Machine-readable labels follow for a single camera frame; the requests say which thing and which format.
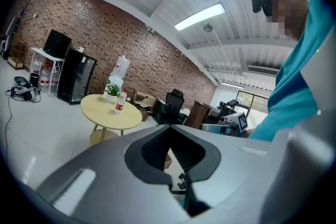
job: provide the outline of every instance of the blue shirt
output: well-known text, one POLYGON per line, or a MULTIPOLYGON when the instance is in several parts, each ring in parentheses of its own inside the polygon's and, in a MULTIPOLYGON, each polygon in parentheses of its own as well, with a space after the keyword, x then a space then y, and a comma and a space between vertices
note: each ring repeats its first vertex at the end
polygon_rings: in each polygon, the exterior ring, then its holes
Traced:
POLYGON ((249 138, 272 141, 277 131, 294 127, 318 110, 300 70, 316 53, 336 21, 326 0, 311 0, 308 7, 305 31, 277 74, 276 87, 268 99, 268 115, 249 138))

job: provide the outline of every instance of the yellow table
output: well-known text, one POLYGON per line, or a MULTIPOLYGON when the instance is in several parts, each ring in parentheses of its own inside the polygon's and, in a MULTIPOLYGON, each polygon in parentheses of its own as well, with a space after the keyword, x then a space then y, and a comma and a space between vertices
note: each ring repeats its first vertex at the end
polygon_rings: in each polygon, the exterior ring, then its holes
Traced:
POLYGON ((90 135, 91 146, 118 137, 117 133, 107 129, 120 130, 121 135, 124 135, 123 130, 134 128, 140 124, 142 115, 136 107, 125 102, 120 114, 115 113, 115 107, 116 103, 107 102, 101 94, 88 95, 80 102, 80 108, 85 117, 95 124, 90 135))

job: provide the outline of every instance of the linear light fixture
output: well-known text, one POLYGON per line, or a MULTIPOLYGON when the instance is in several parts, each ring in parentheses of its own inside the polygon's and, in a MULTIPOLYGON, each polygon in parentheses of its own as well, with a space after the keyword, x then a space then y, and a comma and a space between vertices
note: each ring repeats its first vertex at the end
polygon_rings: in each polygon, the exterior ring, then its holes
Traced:
POLYGON ((196 23, 198 23, 202 20, 206 20, 208 18, 214 17, 214 16, 219 15, 219 14, 223 14, 223 13, 225 13, 225 10, 224 10, 223 6, 219 3, 219 4, 216 4, 216 5, 214 5, 210 8, 204 9, 204 10, 188 17, 187 19, 185 19, 182 22, 175 25, 175 28, 178 31, 181 31, 182 29, 184 29, 184 28, 186 28, 190 25, 196 24, 196 23))
POLYGON ((229 83, 225 83, 225 82, 222 82, 221 84, 222 85, 231 86, 231 87, 236 87, 236 88, 239 88, 239 89, 243 89, 244 88, 243 86, 233 85, 233 84, 229 84, 229 83))

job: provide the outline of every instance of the floor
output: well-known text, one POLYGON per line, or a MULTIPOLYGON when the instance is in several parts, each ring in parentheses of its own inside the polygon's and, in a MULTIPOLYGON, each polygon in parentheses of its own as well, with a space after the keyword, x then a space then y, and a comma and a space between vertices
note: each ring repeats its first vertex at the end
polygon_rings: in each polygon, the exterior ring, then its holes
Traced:
MULTIPOLYGON (((8 97, 5 91, 13 85, 13 78, 28 79, 28 72, 14 70, 0 58, 0 144, 5 153, 5 126, 10 118, 8 97)), ((53 171, 89 147, 89 136, 94 124, 81 113, 80 105, 69 105, 41 93, 39 103, 19 102, 9 99, 12 120, 7 128, 8 167, 23 183, 36 189, 53 171)), ((155 126, 148 117, 137 127, 125 130, 125 134, 155 126)), ((178 175, 182 173, 176 158, 170 152, 172 165, 166 170, 172 175, 173 189, 179 190, 178 175)))

